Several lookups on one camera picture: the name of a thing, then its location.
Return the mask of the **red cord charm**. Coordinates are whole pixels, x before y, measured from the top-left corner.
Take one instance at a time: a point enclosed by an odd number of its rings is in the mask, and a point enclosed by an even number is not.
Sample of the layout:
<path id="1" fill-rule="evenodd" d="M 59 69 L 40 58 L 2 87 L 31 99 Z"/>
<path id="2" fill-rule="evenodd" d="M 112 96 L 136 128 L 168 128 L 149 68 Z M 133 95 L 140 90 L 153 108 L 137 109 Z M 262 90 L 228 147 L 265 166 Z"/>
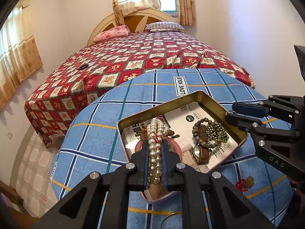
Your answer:
<path id="1" fill-rule="evenodd" d="M 235 187 L 240 191 L 240 192 L 246 192 L 248 191 L 248 186 L 247 186 L 247 182 L 245 179 L 240 179 L 238 180 L 238 182 L 236 183 Z"/>

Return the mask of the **pink bangle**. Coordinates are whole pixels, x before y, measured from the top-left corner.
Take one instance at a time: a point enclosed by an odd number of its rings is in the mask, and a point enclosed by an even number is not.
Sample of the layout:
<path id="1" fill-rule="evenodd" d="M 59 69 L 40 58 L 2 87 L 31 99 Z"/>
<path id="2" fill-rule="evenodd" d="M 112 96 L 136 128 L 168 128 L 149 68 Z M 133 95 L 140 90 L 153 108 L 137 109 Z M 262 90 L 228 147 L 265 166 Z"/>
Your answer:
<path id="1" fill-rule="evenodd" d="M 148 166 L 164 164 L 166 167 L 181 162 L 182 152 L 180 146 L 171 138 L 154 137 L 139 140 L 135 147 L 135 153 L 144 151 Z"/>

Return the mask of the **pink metal tin box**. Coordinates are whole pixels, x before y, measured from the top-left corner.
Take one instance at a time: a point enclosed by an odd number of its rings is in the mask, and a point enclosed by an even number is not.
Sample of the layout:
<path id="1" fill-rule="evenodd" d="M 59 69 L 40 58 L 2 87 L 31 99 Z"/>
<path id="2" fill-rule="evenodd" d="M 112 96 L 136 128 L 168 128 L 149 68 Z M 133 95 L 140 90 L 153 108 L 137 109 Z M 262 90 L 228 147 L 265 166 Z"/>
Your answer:
<path id="1" fill-rule="evenodd" d="M 247 133 L 238 131 L 225 122 L 226 113 L 227 110 L 220 103 L 199 90 L 121 119 L 117 123 L 117 129 L 126 158 L 130 159 L 136 146 L 141 142 L 141 130 L 151 122 L 152 118 L 159 118 L 173 131 L 175 138 L 169 140 L 169 143 L 179 154 L 180 160 L 206 174 L 220 166 L 243 145 L 248 137 Z M 199 165 L 192 155 L 195 139 L 191 131 L 194 124 L 205 117 L 219 122 L 229 139 L 212 150 L 208 164 Z"/>

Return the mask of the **red patterned bedspread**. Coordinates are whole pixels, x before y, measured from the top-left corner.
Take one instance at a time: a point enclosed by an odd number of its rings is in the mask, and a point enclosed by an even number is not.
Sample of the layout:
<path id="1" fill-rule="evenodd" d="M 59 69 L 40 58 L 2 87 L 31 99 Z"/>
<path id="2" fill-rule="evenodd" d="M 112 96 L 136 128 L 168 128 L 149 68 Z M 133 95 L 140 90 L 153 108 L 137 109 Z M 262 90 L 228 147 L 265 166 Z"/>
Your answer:
<path id="1" fill-rule="evenodd" d="M 80 65 L 89 64 L 84 70 Z M 121 83 L 153 69 L 216 68 L 252 88 L 244 67 L 181 32 L 140 32 L 80 49 L 55 69 L 25 103 L 28 120 L 46 146 L 65 136 L 87 105 Z"/>

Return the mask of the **beige curtain right side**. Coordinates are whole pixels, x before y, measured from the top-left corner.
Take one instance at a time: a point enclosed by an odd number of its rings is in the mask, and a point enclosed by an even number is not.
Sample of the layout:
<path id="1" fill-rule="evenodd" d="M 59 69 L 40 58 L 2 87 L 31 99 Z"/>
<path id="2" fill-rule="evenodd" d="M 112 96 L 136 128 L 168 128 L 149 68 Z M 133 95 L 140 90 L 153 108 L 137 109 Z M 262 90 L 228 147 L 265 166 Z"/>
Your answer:
<path id="1" fill-rule="evenodd" d="M 194 0 L 176 0 L 178 19 L 181 25 L 196 24 Z"/>

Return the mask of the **purple plaid pillow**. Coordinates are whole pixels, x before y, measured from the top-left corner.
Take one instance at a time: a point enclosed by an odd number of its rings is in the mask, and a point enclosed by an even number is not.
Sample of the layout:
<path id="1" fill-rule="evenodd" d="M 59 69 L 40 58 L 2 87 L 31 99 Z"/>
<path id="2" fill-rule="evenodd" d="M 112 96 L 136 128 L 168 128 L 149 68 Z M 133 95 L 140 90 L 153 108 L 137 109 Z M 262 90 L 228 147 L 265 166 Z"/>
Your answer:
<path id="1" fill-rule="evenodd" d="M 185 32 L 185 29 L 176 22 L 154 22 L 147 24 L 145 26 L 146 31 L 151 32 L 158 32 L 158 31 L 178 31 L 178 32 Z"/>

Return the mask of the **cream wooden headboard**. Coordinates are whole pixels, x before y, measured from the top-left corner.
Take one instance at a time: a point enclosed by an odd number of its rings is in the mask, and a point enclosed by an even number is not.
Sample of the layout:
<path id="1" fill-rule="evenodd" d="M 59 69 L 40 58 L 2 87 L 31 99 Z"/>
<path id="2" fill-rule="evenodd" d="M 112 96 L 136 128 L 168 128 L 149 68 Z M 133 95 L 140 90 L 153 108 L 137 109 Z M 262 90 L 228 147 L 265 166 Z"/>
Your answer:
<path id="1" fill-rule="evenodd" d="M 159 22 L 159 21 L 178 22 L 177 19 L 172 17 L 171 15 L 161 10 L 157 10 L 153 8 L 148 8 L 129 14 L 126 17 L 124 17 L 124 21 L 132 33 L 144 31 L 146 25 L 153 22 Z M 91 33 L 91 36 L 89 37 L 87 46 L 93 44 L 96 35 L 116 26 L 118 26 L 118 24 L 115 21 L 115 15 L 111 14 L 107 16 L 95 27 L 95 29 Z"/>

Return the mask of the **pink floral pillow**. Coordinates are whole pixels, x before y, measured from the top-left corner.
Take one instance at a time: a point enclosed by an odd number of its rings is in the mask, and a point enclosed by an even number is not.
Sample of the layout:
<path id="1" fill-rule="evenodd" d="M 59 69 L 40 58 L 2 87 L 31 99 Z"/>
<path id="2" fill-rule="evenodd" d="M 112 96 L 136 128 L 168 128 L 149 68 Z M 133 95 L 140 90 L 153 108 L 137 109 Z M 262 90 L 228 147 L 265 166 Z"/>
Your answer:
<path id="1" fill-rule="evenodd" d="M 116 26 L 96 35 L 94 38 L 94 43 L 98 44 L 111 38 L 128 36 L 130 33 L 131 32 L 128 26 L 126 25 Z"/>

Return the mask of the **beige curtain left window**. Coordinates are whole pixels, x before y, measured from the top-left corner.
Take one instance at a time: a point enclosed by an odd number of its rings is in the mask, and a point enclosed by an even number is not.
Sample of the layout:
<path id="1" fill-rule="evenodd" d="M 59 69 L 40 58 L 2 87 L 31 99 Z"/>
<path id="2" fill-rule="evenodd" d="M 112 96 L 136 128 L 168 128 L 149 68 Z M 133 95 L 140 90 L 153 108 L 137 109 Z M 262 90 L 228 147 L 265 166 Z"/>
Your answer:
<path id="1" fill-rule="evenodd" d="M 36 45 L 31 7 L 12 10 L 1 28 L 1 108 L 43 63 Z"/>

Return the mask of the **white wall socket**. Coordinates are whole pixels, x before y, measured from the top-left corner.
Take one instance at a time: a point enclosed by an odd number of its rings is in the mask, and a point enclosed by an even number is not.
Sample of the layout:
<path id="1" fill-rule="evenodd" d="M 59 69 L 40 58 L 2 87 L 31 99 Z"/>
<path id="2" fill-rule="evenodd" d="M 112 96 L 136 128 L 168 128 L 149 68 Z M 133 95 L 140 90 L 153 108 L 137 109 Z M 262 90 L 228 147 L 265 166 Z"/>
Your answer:
<path id="1" fill-rule="evenodd" d="M 12 133 L 10 131 L 5 131 L 5 133 L 9 139 L 12 138 Z"/>

